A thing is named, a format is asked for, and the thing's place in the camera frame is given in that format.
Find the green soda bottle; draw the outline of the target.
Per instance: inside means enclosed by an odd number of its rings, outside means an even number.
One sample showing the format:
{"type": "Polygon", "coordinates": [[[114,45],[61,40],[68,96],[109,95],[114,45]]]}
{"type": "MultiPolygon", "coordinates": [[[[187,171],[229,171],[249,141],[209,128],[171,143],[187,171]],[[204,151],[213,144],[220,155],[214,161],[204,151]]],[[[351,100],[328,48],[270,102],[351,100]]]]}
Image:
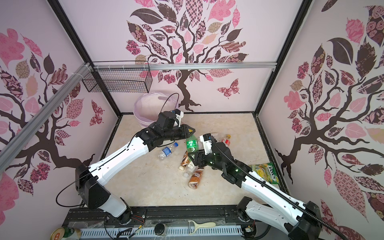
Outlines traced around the green soda bottle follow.
{"type": "Polygon", "coordinates": [[[199,150],[199,141],[195,135],[186,139],[186,148],[188,153],[197,152],[199,150]]]}

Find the brown milk tea bottle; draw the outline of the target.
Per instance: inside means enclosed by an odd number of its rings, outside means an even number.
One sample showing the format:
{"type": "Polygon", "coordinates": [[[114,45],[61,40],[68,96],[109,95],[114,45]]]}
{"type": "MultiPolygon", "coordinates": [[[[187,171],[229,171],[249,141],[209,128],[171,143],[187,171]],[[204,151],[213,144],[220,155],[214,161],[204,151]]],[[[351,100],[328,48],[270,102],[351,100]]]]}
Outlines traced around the brown milk tea bottle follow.
{"type": "Polygon", "coordinates": [[[188,182],[189,188],[196,190],[202,180],[202,176],[204,174],[204,168],[198,168],[195,170],[188,182]]]}

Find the clear white label bottle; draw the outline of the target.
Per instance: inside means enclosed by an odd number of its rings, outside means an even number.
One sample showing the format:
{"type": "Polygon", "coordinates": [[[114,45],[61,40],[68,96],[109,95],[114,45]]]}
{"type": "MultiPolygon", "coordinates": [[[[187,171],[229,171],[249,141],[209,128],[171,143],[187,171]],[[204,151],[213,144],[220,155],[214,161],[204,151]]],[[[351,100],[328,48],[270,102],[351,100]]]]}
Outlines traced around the clear white label bottle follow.
{"type": "Polygon", "coordinates": [[[185,172],[183,176],[185,178],[190,178],[192,174],[197,170],[198,166],[195,166],[195,164],[191,161],[186,167],[185,172]]]}

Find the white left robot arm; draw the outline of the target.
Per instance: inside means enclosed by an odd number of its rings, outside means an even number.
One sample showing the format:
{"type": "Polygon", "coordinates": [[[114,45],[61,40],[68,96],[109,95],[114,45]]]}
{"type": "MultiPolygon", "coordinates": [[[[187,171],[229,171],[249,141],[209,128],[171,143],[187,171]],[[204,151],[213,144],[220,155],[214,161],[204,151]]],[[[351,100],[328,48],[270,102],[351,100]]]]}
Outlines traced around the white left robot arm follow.
{"type": "Polygon", "coordinates": [[[182,124],[184,113],[179,110],[159,113],[156,122],[137,132],[119,150],[101,161],[76,168],[76,190],[90,210],[103,210],[120,224],[127,224],[133,217],[132,209],[121,198],[111,194],[105,185],[120,170],[137,158],[162,146],[166,141],[176,142],[191,137],[196,130],[182,124]]]}

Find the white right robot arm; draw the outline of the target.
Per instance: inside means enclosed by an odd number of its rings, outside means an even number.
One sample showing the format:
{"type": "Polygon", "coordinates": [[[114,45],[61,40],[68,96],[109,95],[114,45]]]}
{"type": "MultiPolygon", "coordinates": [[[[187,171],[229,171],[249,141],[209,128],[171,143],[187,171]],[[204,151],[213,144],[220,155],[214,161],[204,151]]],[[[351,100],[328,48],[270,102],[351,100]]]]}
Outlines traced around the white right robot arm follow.
{"type": "Polygon", "coordinates": [[[195,166],[221,171],[226,181],[264,201],[264,204],[259,204],[246,197],[241,200],[238,214],[245,222],[263,222],[285,233],[290,240],[319,238],[322,230],[322,224],[316,219],[320,216],[319,207],[312,202],[305,204],[275,188],[251,167],[236,160],[224,144],[215,143],[210,150],[192,152],[189,157],[195,166]]]}

